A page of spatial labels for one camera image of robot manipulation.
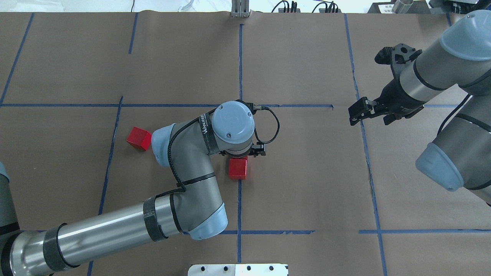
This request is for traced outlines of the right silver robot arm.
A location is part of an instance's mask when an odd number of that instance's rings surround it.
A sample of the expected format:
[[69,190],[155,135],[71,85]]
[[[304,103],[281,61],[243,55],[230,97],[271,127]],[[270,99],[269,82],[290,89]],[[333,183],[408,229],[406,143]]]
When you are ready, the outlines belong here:
[[490,204],[490,11],[454,21],[426,49],[399,43],[382,48],[375,63],[392,77],[375,99],[358,97],[349,123],[382,117],[410,119],[437,99],[453,105],[415,167],[448,192],[465,189]]

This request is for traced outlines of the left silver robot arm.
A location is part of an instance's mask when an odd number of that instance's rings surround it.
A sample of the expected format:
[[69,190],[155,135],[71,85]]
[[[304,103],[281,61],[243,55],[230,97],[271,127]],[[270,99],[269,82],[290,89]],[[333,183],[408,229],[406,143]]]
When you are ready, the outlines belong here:
[[95,259],[186,232],[214,237],[228,220],[210,157],[264,155],[253,115],[264,105],[228,101],[195,119],[154,131],[152,150],[169,167],[176,189],[137,205],[44,232],[21,231],[10,178],[1,165],[1,275],[51,276]]

